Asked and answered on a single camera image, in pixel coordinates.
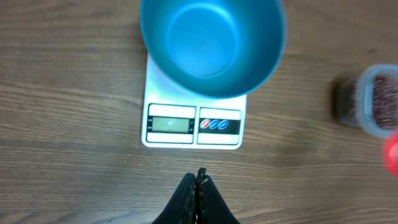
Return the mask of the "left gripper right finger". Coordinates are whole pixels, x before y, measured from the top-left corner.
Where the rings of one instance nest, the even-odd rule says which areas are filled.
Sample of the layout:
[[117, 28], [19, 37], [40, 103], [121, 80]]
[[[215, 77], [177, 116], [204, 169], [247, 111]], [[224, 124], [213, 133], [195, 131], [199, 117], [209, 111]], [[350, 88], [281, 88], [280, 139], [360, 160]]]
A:
[[240, 224], [232, 214], [212, 178], [204, 167], [198, 170], [195, 181], [197, 223]]

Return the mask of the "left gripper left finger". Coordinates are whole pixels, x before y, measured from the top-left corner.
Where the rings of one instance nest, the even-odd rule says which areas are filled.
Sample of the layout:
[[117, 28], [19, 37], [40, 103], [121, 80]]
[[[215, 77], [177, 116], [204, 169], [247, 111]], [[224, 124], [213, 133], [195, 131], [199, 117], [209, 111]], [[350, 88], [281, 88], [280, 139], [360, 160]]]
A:
[[187, 173], [152, 224], [194, 224], [197, 219], [195, 209], [195, 175]]

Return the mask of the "red scoop blue handle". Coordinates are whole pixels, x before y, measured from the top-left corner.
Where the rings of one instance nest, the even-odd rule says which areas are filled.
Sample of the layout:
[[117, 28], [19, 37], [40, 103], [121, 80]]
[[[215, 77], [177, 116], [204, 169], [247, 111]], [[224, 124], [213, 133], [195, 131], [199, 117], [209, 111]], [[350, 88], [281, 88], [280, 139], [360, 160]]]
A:
[[397, 154], [398, 135], [397, 131], [394, 131], [390, 137], [388, 137], [383, 145], [382, 157], [386, 169], [394, 176], [398, 174], [398, 154]]

